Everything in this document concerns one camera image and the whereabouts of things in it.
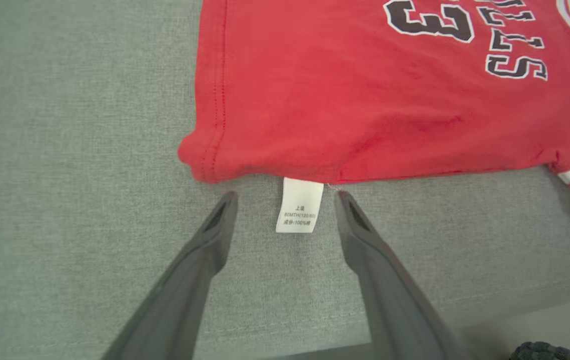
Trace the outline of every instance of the white clothing tag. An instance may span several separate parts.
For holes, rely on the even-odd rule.
[[[310,233],[314,231],[323,200],[324,184],[285,178],[283,203],[276,224],[277,233]]]

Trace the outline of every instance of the basketball jersey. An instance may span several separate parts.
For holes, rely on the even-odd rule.
[[[546,164],[570,185],[570,0],[204,0],[194,178]]]

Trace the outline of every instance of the red jersey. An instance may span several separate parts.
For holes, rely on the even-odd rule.
[[[204,0],[202,182],[548,164],[570,184],[570,0]]]

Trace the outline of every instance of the fabric label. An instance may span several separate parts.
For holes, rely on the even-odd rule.
[[[323,200],[324,184],[285,178],[283,203],[276,224],[277,233],[310,233],[314,231]]]

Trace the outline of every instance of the gray fabric surface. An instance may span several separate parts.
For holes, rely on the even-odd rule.
[[[195,182],[198,0],[0,1],[0,360],[96,359],[220,195],[238,191],[199,359],[369,339],[325,189],[276,234],[282,180]],[[452,326],[570,301],[570,191],[545,169],[344,186]]]

